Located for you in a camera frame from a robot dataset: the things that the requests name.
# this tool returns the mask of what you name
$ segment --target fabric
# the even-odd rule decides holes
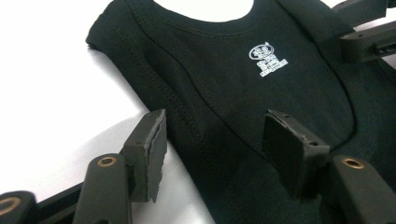
[[[264,114],[294,116],[396,189],[396,74],[342,63],[338,38],[351,32],[317,0],[256,0],[227,22],[115,0],[87,43],[149,110],[166,109],[168,137],[217,223],[319,223],[318,202],[292,202],[268,162]]]

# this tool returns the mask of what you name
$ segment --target neckline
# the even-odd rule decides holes
[[[263,21],[263,16],[269,13],[269,11],[264,11],[267,8],[263,6],[264,1],[255,0],[250,11],[239,19],[230,21],[200,21],[166,9],[153,0],[146,0],[146,2],[146,7],[137,8],[137,10],[146,10],[143,11],[146,16],[179,30],[206,37],[232,37],[248,33],[260,25]]]

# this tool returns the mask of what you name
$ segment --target black t-shirt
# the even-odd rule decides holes
[[[261,0],[242,19],[196,21],[148,0],[115,0],[87,42],[120,69],[169,139],[217,223],[318,223],[262,150],[267,109],[370,161],[396,188],[395,73],[341,62],[353,30],[315,0]]]

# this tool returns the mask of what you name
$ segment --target stitching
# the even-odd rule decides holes
[[[120,41],[120,43],[128,49],[129,53],[133,56],[133,58],[136,59],[138,65],[140,67],[142,67],[145,70],[150,70],[146,69],[146,66],[144,65],[144,63],[141,61],[141,59],[139,57],[136,57],[134,54],[134,51],[130,48],[130,46],[128,44],[125,43],[125,41],[123,41],[123,39],[125,39],[128,35],[125,34],[125,32],[123,32],[115,23],[114,20],[112,20],[111,18],[109,18],[107,15],[104,15],[104,19],[106,19],[107,21],[109,21],[110,23],[112,23],[112,30],[119,35],[118,40]],[[201,155],[203,155],[203,159],[207,162],[207,165],[209,167],[206,168],[206,166],[204,166],[204,168],[206,168],[207,170],[210,170],[211,172],[215,172],[215,177],[216,178],[222,178],[223,175],[219,173],[219,171],[217,169],[213,169],[214,167],[214,161],[210,160],[209,155],[213,155],[213,152],[211,152],[210,150],[205,150],[207,149],[207,147],[205,146],[206,143],[205,141],[203,141],[202,136],[198,133],[197,129],[195,128],[195,126],[193,125],[193,121],[191,119],[191,116],[188,114],[188,112],[186,111],[186,109],[184,108],[184,106],[182,105],[182,103],[176,98],[176,96],[172,93],[171,90],[169,90],[167,88],[167,86],[165,84],[163,84],[157,77],[153,76],[151,72],[148,72],[148,77],[150,79],[153,80],[153,82],[155,83],[155,85],[157,86],[157,88],[166,96],[166,98],[168,99],[168,101],[171,103],[171,105],[175,105],[175,108],[177,109],[177,113],[179,114],[179,117],[181,118],[181,120],[183,121],[183,123],[186,125],[186,127],[188,128],[190,134],[192,134],[192,139],[194,140],[194,142],[197,144],[199,152],[201,153]]]

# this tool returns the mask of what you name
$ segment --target printed logo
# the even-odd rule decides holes
[[[275,72],[277,69],[288,64],[285,59],[279,61],[279,59],[274,54],[274,47],[265,42],[263,45],[254,47],[248,56],[252,60],[260,60],[257,65],[262,70],[260,76],[265,77],[268,74]]]

